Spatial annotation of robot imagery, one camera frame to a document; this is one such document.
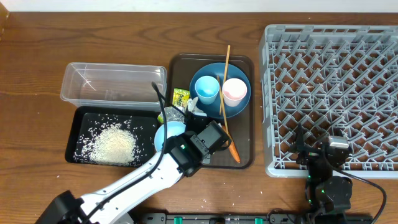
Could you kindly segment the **white napkin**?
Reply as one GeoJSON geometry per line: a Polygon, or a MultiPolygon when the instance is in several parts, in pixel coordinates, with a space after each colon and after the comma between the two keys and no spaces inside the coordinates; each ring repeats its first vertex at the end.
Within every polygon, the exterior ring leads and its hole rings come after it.
{"type": "Polygon", "coordinates": [[[207,114],[197,107],[197,103],[199,102],[200,101],[198,97],[194,97],[194,99],[189,99],[187,101],[187,110],[194,115],[207,117],[207,114]]]}

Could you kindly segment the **light blue bowl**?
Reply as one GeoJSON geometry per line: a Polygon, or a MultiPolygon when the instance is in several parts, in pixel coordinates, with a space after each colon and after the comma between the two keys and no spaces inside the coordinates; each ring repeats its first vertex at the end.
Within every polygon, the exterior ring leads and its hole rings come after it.
{"type": "MultiPolygon", "coordinates": [[[[164,145],[164,131],[165,125],[161,125],[156,131],[154,136],[154,145],[157,152],[162,150],[164,145]]],[[[167,122],[167,138],[172,136],[178,136],[185,132],[186,125],[179,121],[168,121],[167,122]]]]}

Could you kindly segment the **orange carrot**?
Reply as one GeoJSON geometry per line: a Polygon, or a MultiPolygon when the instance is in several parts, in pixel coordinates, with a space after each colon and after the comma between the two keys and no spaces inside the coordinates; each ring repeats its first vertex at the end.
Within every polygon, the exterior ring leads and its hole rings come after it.
{"type": "Polygon", "coordinates": [[[239,156],[238,151],[236,149],[236,146],[234,144],[233,138],[229,135],[228,130],[226,129],[226,126],[222,125],[221,127],[227,133],[229,138],[232,140],[232,142],[231,142],[231,144],[229,145],[229,148],[228,148],[230,153],[231,153],[231,155],[232,155],[232,157],[234,158],[234,160],[236,162],[240,163],[241,159],[240,159],[240,156],[239,156]]]}

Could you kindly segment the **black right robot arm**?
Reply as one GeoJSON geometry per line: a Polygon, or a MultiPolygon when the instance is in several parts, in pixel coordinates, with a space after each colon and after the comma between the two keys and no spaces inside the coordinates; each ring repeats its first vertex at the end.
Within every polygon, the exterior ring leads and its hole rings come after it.
{"type": "Polygon", "coordinates": [[[306,166],[308,177],[305,197],[310,210],[295,217],[295,223],[346,223],[345,211],[351,208],[353,183],[348,177],[333,175],[349,156],[348,140],[342,136],[328,136],[318,147],[304,141],[304,129],[297,127],[289,152],[297,155],[296,163],[306,166]]]}

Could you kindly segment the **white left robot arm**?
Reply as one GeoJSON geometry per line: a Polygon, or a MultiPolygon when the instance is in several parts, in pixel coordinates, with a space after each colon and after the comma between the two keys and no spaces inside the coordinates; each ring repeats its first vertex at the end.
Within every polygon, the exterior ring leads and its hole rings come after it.
{"type": "Polygon", "coordinates": [[[161,151],[111,185],[80,198],[69,190],[55,197],[37,223],[116,223],[145,199],[191,177],[206,156],[225,150],[230,143],[229,135],[215,121],[199,134],[186,131],[165,137],[161,151]]]}

